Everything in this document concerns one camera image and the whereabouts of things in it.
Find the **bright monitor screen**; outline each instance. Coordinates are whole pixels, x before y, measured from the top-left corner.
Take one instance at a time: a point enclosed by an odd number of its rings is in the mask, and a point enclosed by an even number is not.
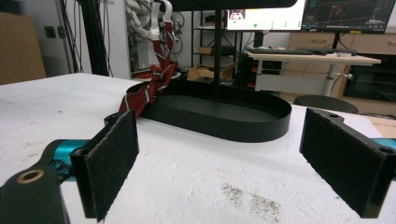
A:
[[[307,0],[303,30],[383,34],[394,0]]]
[[[305,0],[292,7],[227,10],[227,30],[301,30]]]

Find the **black tray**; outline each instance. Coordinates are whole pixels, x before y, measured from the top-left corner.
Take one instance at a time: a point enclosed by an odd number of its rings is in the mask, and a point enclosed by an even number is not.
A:
[[[146,83],[132,86],[136,92]],[[265,142],[289,129],[291,105],[274,95],[211,84],[172,80],[142,118],[236,142]]]

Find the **white table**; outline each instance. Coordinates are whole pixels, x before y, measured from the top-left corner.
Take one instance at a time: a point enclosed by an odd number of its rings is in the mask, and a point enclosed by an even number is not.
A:
[[[309,93],[329,96],[334,82],[335,66],[337,64],[371,66],[381,63],[381,60],[362,56],[336,57],[321,55],[291,55],[291,54],[252,54],[248,57],[259,61],[256,76],[256,91],[285,91]],[[262,61],[281,61],[290,63],[328,63],[330,65],[326,78],[292,77],[262,75]]]
[[[0,86],[0,186],[55,139],[90,139],[136,82],[74,74]],[[266,143],[236,143],[138,119],[134,168],[106,217],[110,223],[395,223],[396,183],[378,219],[360,219],[299,152],[305,108]],[[341,114],[368,137],[365,117]],[[77,184],[62,192],[72,223],[84,217]]]

